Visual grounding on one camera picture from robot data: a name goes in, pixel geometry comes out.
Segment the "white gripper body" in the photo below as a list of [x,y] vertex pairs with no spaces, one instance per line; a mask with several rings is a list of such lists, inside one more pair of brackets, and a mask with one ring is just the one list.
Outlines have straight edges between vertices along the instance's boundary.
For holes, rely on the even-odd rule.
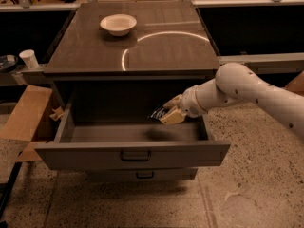
[[199,87],[194,85],[181,94],[179,107],[188,117],[197,118],[206,113],[206,110],[199,103],[199,92]]

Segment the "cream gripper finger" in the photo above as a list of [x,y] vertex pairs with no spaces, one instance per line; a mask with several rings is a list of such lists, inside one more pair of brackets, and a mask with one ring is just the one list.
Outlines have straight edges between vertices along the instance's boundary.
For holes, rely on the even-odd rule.
[[186,114],[178,107],[171,108],[166,114],[164,114],[160,121],[163,124],[179,124],[185,120]]
[[174,106],[177,106],[179,104],[179,101],[181,100],[181,94],[175,96],[174,98],[172,98],[171,100],[169,100],[168,102],[166,102],[163,105],[164,109],[171,109]]

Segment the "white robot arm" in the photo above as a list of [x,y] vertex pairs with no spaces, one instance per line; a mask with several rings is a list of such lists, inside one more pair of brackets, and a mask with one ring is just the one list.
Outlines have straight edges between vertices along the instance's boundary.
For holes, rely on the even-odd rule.
[[304,137],[304,97],[270,85],[251,69],[239,63],[227,63],[215,78],[187,88],[163,105],[163,124],[179,124],[186,117],[197,118],[210,109],[247,101],[257,105],[297,136]]

